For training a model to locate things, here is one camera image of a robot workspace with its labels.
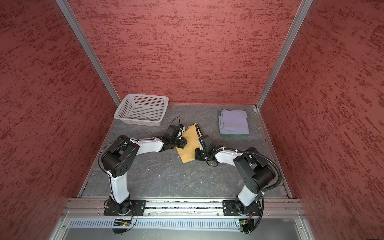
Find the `yellow skirt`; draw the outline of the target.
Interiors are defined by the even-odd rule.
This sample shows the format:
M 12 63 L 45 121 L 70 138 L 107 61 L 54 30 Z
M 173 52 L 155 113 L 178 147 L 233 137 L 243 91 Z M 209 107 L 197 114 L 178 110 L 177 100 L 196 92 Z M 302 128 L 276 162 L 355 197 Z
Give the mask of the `yellow skirt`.
M 183 133 L 183 138 L 187 140 L 187 144 L 183 149 L 177 148 L 177 152 L 183 164 L 191 162 L 195 159 L 196 149 L 200 149 L 199 137 L 196 131 L 196 125 L 189 126 Z

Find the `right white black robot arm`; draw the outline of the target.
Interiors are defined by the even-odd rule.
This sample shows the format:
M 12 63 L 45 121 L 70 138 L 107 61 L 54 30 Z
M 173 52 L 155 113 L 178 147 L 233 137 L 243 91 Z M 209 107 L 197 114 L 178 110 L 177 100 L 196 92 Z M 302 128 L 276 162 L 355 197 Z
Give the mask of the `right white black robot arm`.
M 235 150 L 216 146 L 209 136 L 199 137 L 199 144 L 200 148 L 195 150 L 195 160 L 234 166 L 243 179 L 244 187 L 232 206 L 240 215 L 248 215 L 266 191 L 278 187 L 282 182 L 279 167 L 256 148 Z

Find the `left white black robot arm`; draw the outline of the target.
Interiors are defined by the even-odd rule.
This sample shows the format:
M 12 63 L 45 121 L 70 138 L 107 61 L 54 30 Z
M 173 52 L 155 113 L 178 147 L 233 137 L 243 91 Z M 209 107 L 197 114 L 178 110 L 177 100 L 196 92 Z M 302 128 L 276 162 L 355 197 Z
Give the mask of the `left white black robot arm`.
M 108 175 L 111 193 L 106 210 L 125 216 L 133 212 L 131 196 L 127 187 L 127 173 L 137 155 L 164 152 L 169 149 L 183 149 L 188 141 L 183 137 L 186 127 L 170 125 L 163 136 L 149 139 L 132 139 L 119 136 L 99 156 L 99 167 Z

